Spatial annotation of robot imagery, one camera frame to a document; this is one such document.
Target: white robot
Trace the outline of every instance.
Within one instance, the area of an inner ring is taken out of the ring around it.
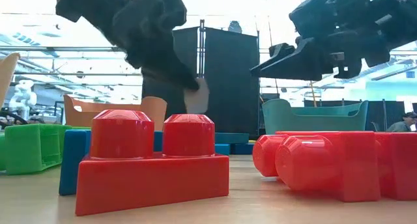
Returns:
[[[37,96],[32,92],[31,88],[34,85],[31,80],[20,80],[14,88],[14,95],[8,107],[10,111],[17,111],[18,115],[25,119],[29,119],[30,108],[35,106]]]

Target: person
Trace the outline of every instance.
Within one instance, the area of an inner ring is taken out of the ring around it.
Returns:
[[[403,121],[392,124],[387,132],[411,132],[410,126],[416,124],[417,113],[410,112],[403,115]]]

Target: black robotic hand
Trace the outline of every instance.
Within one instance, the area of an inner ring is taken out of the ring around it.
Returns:
[[[172,30],[186,23],[182,0],[57,0],[56,13],[73,22],[83,16],[145,77],[199,89],[174,51]]]
[[[388,62],[391,49],[417,40],[417,0],[306,0],[289,18],[300,34],[297,47],[278,44],[253,76],[319,81],[357,76]]]

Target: wooden table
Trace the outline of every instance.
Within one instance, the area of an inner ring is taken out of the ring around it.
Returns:
[[[292,194],[263,178],[251,156],[231,156],[228,197],[138,208],[92,216],[74,215],[75,197],[58,196],[59,168],[37,175],[0,175],[0,223],[417,223],[417,202],[342,203]]]

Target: blue toy block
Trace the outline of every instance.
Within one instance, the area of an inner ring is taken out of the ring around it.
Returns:
[[[231,145],[230,151],[234,155],[252,155],[254,143],[243,143]]]
[[[162,132],[155,131],[154,133],[154,152],[162,151]]]
[[[218,144],[244,144],[248,141],[248,133],[216,133],[215,136],[215,142]]]
[[[215,144],[217,154],[230,155],[230,144]]]
[[[60,195],[75,195],[77,191],[78,165],[89,153],[90,130],[67,130],[65,132],[64,154],[59,181]]]

